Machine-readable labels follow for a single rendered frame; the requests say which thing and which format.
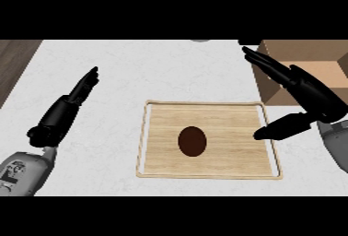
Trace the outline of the pale wooden tray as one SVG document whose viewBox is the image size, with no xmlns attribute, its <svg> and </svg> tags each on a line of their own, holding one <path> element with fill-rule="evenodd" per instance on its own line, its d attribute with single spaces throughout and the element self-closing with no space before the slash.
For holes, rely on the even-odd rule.
<svg viewBox="0 0 348 236">
<path fill-rule="evenodd" d="M 149 178 L 279 180 L 283 170 L 272 141 L 254 131 L 269 122 L 264 103 L 151 100 L 145 105 L 136 175 Z M 188 157 L 179 135 L 196 126 L 207 148 Z"/>
</svg>

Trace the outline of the brown cardboard box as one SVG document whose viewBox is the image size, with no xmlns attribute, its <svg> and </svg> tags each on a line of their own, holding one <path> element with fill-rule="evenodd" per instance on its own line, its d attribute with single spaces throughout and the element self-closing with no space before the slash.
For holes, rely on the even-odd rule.
<svg viewBox="0 0 348 236">
<path fill-rule="evenodd" d="M 263 40 L 257 51 L 285 66 L 300 66 L 348 104 L 348 40 Z M 286 89 L 255 65 L 252 72 L 264 104 L 297 105 Z"/>
</svg>

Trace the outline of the dark brown cupcake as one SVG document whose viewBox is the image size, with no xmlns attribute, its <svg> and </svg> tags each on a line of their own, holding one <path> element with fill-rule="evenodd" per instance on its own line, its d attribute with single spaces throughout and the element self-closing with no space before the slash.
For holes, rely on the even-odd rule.
<svg viewBox="0 0 348 236">
<path fill-rule="evenodd" d="M 196 126 L 188 126 L 179 135 L 179 148 L 188 157 L 196 157 L 207 148 L 205 133 Z"/>
</svg>

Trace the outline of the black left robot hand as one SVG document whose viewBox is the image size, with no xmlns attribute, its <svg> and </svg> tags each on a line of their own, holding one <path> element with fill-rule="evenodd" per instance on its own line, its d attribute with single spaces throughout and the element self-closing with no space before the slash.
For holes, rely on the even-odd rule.
<svg viewBox="0 0 348 236">
<path fill-rule="evenodd" d="M 30 145 L 36 148 L 56 147 L 64 140 L 78 115 L 78 108 L 99 82 L 98 67 L 78 81 L 71 93 L 62 95 L 43 115 L 39 124 L 28 130 Z"/>
</svg>

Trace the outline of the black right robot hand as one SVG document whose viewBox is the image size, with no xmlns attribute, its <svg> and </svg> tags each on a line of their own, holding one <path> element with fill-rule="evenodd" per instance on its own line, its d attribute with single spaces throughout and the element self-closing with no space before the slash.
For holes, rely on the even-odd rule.
<svg viewBox="0 0 348 236">
<path fill-rule="evenodd" d="M 283 140 L 311 128 L 317 121 L 329 124 L 348 113 L 348 104 L 332 89 L 300 66 L 285 66 L 270 56 L 244 46 L 245 59 L 258 66 L 303 106 L 306 113 L 291 113 L 254 132 L 254 139 Z"/>
</svg>

